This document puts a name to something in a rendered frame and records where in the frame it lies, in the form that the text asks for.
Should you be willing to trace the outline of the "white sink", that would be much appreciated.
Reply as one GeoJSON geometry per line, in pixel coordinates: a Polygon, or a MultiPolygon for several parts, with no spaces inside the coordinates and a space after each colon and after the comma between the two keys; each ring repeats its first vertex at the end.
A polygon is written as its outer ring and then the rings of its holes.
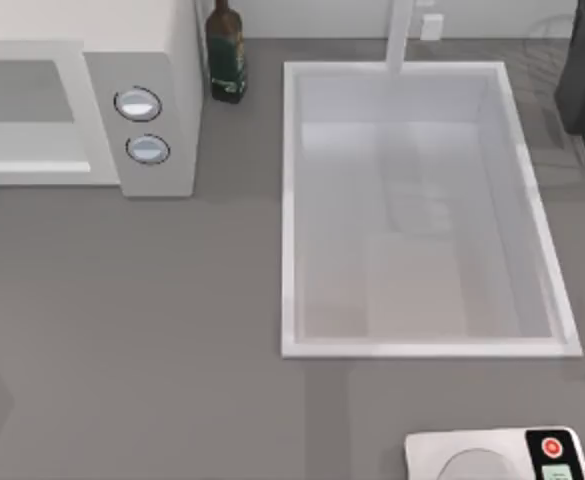
{"type": "Polygon", "coordinates": [[[283,68],[285,358],[577,358],[505,65],[283,68]]]}

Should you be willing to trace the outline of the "round silver microwave knob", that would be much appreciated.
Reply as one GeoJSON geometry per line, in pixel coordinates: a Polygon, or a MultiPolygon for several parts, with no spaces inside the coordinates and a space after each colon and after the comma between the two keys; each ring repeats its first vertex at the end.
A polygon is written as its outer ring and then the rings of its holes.
{"type": "Polygon", "coordinates": [[[123,118],[132,122],[150,122],[162,112],[160,98],[151,90],[140,86],[117,92],[113,104],[123,118]]]}
{"type": "Polygon", "coordinates": [[[145,134],[126,142],[127,155],[139,164],[159,165],[167,161],[171,154],[169,144],[160,136],[145,134]]]}

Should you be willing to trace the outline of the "dark green bottle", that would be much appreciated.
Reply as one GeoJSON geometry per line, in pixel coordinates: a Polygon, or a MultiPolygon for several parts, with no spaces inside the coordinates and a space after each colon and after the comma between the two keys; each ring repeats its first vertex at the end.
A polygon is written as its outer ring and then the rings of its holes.
{"type": "Polygon", "coordinates": [[[215,0],[205,22],[205,40],[212,97],[240,103],[247,89],[243,22],[228,0],[215,0]]]}

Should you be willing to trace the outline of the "tall white tap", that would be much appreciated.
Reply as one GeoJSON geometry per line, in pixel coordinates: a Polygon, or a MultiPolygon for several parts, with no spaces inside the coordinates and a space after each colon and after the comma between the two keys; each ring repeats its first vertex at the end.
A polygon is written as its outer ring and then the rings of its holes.
{"type": "Polygon", "coordinates": [[[415,0],[392,0],[385,63],[388,73],[399,75],[406,55],[415,0]]]}

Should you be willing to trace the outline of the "pale microwave oven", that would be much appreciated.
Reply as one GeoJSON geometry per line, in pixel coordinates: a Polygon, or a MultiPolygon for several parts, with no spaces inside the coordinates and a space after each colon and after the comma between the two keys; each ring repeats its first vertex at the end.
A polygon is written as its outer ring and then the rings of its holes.
{"type": "Polygon", "coordinates": [[[0,187],[115,186],[129,198],[193,193],[204,100],[194,0],[0,0],[0,187]],[[117,92],[154,92],[132,122],[117,92]],[[167,161],[128,139],[152,134],[167,161]]]}

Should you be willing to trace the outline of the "white kitchen scale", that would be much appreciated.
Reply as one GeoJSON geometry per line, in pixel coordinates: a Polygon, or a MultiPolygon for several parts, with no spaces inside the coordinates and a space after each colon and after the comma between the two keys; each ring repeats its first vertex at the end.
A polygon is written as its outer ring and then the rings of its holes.
{"type": "Polygon", "coordinates": [[[577,433],[561,425],[417,432],[407,480],[585,480],[577,433]]]}

